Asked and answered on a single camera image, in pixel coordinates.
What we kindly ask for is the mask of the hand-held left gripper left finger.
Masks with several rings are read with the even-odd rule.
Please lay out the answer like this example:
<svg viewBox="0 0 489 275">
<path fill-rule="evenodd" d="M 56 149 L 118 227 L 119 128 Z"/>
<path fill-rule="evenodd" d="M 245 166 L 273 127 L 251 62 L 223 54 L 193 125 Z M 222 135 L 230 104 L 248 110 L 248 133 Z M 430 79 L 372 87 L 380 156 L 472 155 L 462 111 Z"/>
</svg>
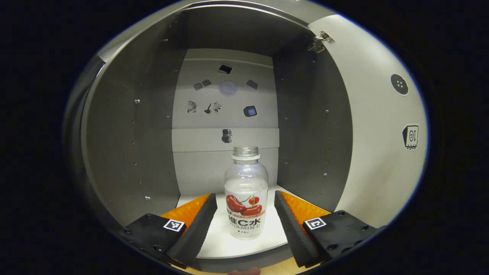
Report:
<svg viewBox="0 0 489 275">
<path fill-rule="evenodd" d="M 200 270 L 197 255 L 216 210 L 215 193 L 209 193 L 163 216 L 144 214 L 115 230 L 115 235 L 152 260 Z"/>
</svg>

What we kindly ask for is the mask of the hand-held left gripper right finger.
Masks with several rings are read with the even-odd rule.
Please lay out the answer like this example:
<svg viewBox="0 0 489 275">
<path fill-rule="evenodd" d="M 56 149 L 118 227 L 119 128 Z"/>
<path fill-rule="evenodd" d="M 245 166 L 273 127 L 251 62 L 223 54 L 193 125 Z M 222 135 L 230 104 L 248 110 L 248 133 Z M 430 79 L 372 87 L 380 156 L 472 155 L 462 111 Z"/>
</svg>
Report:
<svg viewBox="0 0 489 275">
<path fill-rule="evenodd" d="M 382 233 L 347 211 L 327 212 L 283 191 L 274 207 L 298 267 L 313 267 L 341 258 Z"/>
</svg>

